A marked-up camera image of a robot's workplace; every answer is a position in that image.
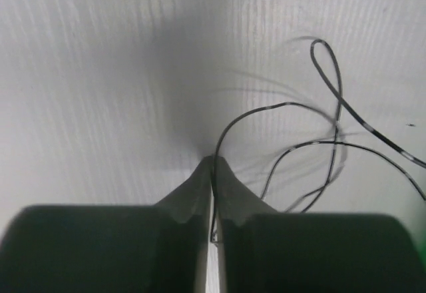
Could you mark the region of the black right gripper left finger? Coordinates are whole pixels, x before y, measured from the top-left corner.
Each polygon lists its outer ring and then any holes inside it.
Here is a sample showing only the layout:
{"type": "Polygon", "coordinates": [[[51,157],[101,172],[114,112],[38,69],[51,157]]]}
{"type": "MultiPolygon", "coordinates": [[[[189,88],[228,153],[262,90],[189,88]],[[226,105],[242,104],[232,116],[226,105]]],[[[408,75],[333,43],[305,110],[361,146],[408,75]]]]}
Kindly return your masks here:
{"type": "Polygon", "coordinates": [[[1,240],[1,291],[204,292],[211,166],[153,205],[25,207],[1,240]]]}

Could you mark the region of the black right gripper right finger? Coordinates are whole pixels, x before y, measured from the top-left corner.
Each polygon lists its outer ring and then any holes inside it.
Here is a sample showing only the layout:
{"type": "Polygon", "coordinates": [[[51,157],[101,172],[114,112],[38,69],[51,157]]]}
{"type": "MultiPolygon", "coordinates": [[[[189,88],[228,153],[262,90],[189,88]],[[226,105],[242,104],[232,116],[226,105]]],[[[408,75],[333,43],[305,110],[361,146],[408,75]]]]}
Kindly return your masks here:
{"type": "Polygon", "coordinates": [[[386,214],[281,213],[221,156],[212,173],[222,292],[424,292],[425,269],[386,214]]]}

